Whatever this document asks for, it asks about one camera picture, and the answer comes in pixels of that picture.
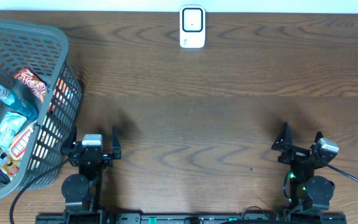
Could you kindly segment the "light blue wipes pack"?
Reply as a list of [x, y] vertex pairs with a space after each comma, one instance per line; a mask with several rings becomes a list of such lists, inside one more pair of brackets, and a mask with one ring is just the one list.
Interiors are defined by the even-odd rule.
[[27, 118], [19, 113], [7, 112], [0, 123], [0, 149], [6, 151], [23, 127]]

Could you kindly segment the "cream chips snack bag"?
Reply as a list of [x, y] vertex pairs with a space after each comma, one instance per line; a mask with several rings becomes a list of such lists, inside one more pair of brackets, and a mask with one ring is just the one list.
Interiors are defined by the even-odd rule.
[[10, 182], [20, 170], [22, 157], [27, 149], [29, 139], [34, 132], [36, 121], [31, 122], [20, 131], [5, 151], [0, 150], [0, 174]]

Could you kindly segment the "red Top snack wrapper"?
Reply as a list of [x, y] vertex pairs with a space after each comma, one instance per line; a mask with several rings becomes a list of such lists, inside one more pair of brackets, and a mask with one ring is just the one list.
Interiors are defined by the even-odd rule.
[[47, 95], [47, 86], [35, 73], [25, 68], [16, 73], [14, 78], [28, 87], [35, 97], [39, 99], [41, 103], [44, 103]]

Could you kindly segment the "blue mouthwash bottle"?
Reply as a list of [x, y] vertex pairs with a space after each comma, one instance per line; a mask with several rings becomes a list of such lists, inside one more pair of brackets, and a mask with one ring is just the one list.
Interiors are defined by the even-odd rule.
[[13, 110], [20, 112], [31, 121], [38, 118], [38, 111], [31, 103], [19, 98], [12, 90], [0, 85], [0, 100]]

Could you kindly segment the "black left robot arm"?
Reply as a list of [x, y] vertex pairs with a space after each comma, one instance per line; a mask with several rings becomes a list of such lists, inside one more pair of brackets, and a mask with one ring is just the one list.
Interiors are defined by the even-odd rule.
[[63, 143], [61, 153], [68, 157], [78, 173], [70, 175], [62, 184], [66, 210], [71, 213], [95, 212], [101, 208], [100, 196], [103, 170], [113, 166], [113, 161], [121, 158], [121, 145], [116, 128], [112, 129], [110, 152], [103, 151], [103, 137], [100, 134], [86, 134], [76, 140], [77, 130], [73, 130]]

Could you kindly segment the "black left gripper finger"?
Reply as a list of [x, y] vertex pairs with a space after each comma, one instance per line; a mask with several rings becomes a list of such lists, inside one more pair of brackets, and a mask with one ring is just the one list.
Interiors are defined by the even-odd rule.
[[76, 142], [76, 134], [77, 134], [77, 128], [74, 126], [66, 138], [66, 140], [63, 143], [63, 148], [73, 148]]
[[112, 158], [121, 159], [121, 145], [118, 140], [116, 127], [112, 127]]

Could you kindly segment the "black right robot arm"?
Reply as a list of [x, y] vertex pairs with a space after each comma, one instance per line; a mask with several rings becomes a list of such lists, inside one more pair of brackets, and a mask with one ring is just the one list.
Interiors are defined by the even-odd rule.
[[279, 163], [290, 166], [284, 183], [290, 209], [302, 212], [328, 210], [335, 186], [327, 178], [316, 175], [315, 170], [326, 167], [338, 155], [339, 145], [319, 131], [309, 148], [295, 146], [290, 125], [285, 122], [271, 150], [281, 153]]

